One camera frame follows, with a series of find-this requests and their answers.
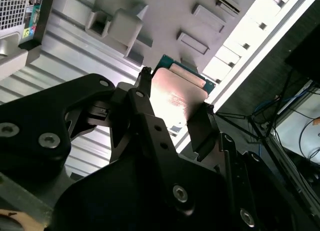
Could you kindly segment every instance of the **silver bolt head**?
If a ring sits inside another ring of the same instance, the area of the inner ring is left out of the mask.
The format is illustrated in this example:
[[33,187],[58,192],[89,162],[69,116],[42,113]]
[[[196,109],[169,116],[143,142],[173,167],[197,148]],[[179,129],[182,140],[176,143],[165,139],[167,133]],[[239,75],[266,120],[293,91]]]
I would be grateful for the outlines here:
[[60,138],[55,133],[46,132],[40,135],[39,144],[47,149],[55,149],[60,144]]
[[175,185],[173,187],[173,195],[174,197],[180,202],[185,203],[188,200],[188,194],[187,191],[181,187],[180,185]]
[[253,228],[255,226],[254,218],[251,216],[251,214],[245,210],[244,208],[240,209],[240,216],[242,220],[250,227]]
[[0,137],[10,138],[19,133],[20,129],[17,125],[11,122],[0,123]]

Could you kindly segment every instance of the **blue cable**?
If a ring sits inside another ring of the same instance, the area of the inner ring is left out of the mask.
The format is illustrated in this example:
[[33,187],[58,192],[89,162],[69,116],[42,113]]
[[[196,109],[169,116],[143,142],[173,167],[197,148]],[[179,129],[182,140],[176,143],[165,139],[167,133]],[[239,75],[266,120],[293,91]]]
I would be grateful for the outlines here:
[[[305,89],[302,93],[300,93],[299,95],[293,96],[293,97],[288,97],[288,98],[282,100],[282,102],[287,102],[287,101],[289,101],[289,100],[292,100],[292,99],[295,99],[295,98],[299,98],[299,97],[301,97],[302,95],[304,95],[306,92],[308,92],[308,88],[306,88],[306,89]],[[254,113],[257,112],[258,110],[262,109],[264,106],[272,103],[272,102],[276,102],[276,100],[269,100],[269,101],[264,101],[264,102],[260,103],[260,104],[255,108]]]

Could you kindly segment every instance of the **metal plate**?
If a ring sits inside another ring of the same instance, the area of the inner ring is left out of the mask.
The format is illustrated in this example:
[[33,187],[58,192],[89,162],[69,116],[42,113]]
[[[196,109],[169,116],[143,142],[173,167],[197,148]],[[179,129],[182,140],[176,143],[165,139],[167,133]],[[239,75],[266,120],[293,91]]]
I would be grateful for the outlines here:
[[150,102],[168,128],[185,125],[207,97],[206,91],[167,68],[159,68],[152,78]]

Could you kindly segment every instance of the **ventilation grille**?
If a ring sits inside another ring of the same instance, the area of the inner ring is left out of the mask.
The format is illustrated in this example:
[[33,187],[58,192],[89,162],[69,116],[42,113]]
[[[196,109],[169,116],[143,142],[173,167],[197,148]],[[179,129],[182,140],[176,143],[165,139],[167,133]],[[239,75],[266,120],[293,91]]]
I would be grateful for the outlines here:
[[0,31],[24,22],[26,0],[0,0]]

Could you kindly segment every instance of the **mounting hole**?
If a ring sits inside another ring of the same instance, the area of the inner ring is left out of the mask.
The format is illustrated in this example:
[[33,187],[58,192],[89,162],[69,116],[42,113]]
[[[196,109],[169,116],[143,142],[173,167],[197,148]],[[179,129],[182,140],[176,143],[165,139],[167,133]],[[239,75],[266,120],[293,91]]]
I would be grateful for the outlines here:
[[160,143],[161,148],[163,148],[164,150],[168,149],[168,145],[164,142]]
[[103,86],[106,86],[106,87],[109,86],[108,82],[106,82],[104,80],[100,80],[100,84],[103,85]]
[[160,126],[158,126],[158,125],[155,125],[154,128],[155,128],[155,130],[157,130],[159,132],[162,131],[162,128]]
[[143,98],[143,97],[145,96],[145,95],[144,95],[142,92],[140,92],[140,91],[135,92],[135,94],[138,95],[138,96],[141,97],[141,98]]

